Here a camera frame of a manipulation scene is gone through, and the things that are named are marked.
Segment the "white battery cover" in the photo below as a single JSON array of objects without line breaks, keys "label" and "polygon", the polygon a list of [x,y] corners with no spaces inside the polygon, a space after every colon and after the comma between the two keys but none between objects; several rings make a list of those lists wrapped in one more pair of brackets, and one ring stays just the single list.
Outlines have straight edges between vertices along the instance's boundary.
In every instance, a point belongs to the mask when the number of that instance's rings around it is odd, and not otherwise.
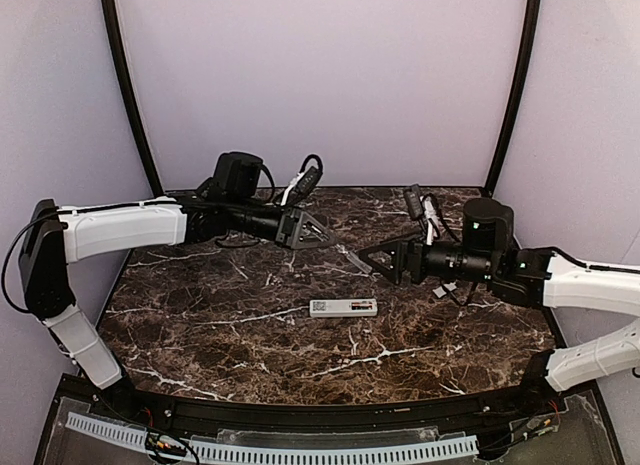
[{"label": "white battery cover", "polygon": [[437,298],[442,298],[449,293],[452,293],[456,290],[457,286],[454,283],[443,284],[433,290],[433,294]]}]

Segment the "white remote control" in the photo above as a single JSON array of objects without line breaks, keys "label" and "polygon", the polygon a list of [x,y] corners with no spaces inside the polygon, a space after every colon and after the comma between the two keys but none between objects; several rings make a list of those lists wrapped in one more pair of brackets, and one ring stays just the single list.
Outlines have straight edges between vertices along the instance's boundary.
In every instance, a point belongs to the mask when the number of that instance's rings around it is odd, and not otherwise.
[{"label": "white remote control", "polygon": [[378,305],[375,299],[316,299],[311,300],[309,304],[309,314],[314,318],[353,318],[353,317],[372,317],[372,316],[355,316],[351,312],[350,303],[352,302],[371,302],[376,306],[374,310],[378,314]]}]

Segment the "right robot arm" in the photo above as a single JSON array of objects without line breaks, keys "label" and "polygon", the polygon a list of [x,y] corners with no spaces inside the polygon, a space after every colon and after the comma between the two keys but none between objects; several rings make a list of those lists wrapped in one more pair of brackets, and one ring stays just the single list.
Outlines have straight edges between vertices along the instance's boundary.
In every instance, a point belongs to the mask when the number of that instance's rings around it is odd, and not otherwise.
[{"label": "right robot arm", "polygon": [[[431,241],[428,231],[359,251],[358,257],[394,284],[404,275],[483,283],[501,301],[534,309],[582,308],[639,316],[639,270],[574,258],[557,247],[520,248],[514,212],[487,197],[463,206],[460,241]],[[639,365],[639,323],[571,348],[534,355],[523,388],[559,394],[578,384]]]}]

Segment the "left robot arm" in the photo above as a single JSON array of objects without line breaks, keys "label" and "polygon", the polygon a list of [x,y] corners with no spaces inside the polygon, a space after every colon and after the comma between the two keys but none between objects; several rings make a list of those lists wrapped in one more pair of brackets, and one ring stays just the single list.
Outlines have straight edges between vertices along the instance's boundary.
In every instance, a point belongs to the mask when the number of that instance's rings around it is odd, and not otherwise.
[{"label": "left robot arm", "polygon": [[95,387],[127,387],[124,367],[77,304],[68,265],[147,246],[210,240],[222,245],[232,232],[289,250],[330,247],[336,242],[333,233],[300,206],[323,172],[321,158],[310,154],[282,192],[271,186],[268,197],[259,199],[258,181],[270,174],[264,161],[226,152],[212,176],[194,190],[93,207],[42,200],[9,247],[19,255],[24,304],[18,310],[43,324]]}]

